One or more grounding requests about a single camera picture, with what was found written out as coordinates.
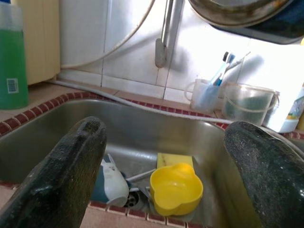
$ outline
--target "green liquid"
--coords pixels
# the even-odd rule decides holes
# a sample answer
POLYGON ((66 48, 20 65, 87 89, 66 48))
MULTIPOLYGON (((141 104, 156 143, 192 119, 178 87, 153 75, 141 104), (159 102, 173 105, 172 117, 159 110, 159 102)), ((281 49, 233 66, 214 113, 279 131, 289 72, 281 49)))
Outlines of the green liquid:
POLYGON ((22 31, 0 29, 0 109, 28 105, 22 31))

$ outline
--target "barcode label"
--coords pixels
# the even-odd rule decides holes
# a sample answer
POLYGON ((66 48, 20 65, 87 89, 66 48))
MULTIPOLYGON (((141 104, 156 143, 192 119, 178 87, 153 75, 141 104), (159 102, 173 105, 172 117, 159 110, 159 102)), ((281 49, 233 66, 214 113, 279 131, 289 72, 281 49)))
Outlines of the barcode label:
POLYGON ((18 79, 16 78, 8 78, 6 79, 7 84, 8 84, 8 93, 9 94, 17 94, 19 93, 19 88, 18 88, 18 79))

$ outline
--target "white plastic cup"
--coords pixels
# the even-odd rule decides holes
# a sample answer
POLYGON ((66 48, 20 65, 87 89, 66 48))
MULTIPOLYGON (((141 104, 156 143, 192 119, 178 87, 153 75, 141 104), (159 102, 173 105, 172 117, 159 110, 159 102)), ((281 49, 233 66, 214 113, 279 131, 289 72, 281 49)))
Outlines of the white plastic cup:
POLYGON ((184 90, 184 96, 187 100, 190 101, 190 108, 204 114, 213 114, 213 111, 217 104, 218 99, 218 86, 210 87, 209 81, 205 79, 195 79, 195 82, 188 84, 184 90), (188 97, 187 91, 188 89, 194 85, 192 98, 188 97), (209 97, 206 97, 206 89, 216 89, 214 93, 209 97))

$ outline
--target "clear plastic container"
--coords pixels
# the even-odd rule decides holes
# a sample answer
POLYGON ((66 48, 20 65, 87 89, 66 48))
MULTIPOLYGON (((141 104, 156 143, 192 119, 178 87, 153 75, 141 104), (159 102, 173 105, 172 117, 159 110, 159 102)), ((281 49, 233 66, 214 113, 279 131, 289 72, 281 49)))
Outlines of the clear plastic container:
POLYGON ((0 109, 28 104, 21 8, 0 2, 0 109))
POLYGON ((219 95, 219 86, 210 85, 208 80, 196 79, 190 83, 184 90, 184 96, 189 100, 191 109, 212 115, 216 107, 219 95), (194 84, 192 98, 187 95, 187 91, 194 84))
POLYGON ((246 121, 261 126, 267 111, 277 102, 278 95, 274 90, 229 83, 224 90, 222 114, 229 120, 246 121))

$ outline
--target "cream cabinet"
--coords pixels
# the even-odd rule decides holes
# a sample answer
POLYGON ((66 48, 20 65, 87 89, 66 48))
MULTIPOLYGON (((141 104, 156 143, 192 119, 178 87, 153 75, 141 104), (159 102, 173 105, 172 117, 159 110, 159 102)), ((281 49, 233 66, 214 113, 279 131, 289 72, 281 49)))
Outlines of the cream cabinet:
POLYGON ((28 84, 60 72, 59 0, 11 0, 22 8, 28 84))

